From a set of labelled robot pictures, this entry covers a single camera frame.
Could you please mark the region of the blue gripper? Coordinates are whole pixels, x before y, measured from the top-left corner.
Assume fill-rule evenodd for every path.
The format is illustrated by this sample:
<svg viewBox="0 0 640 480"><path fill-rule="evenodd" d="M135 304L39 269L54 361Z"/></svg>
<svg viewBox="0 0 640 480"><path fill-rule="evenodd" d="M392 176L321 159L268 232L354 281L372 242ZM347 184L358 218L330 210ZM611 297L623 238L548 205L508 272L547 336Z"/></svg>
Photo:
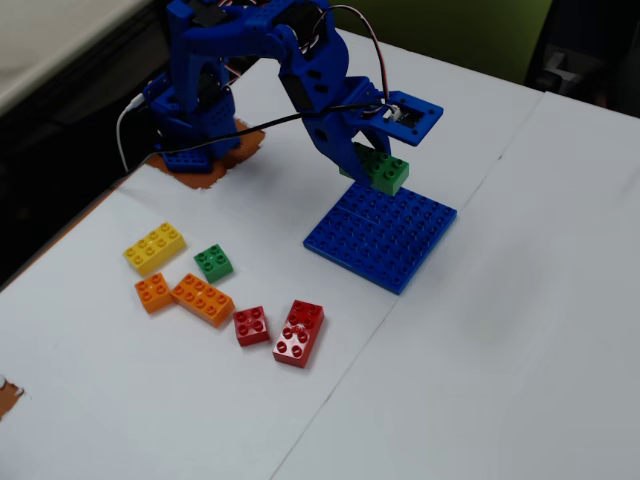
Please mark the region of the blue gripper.
<svg viewBox="0 0 640 480"><path fill-rule="evenodd" d="M299 112L317 150L355 181L371 180L361 161L366 155L391 157L383 93L365 76L346 73L299 75ZM369 146L352 142L359 131Z"/></svg>

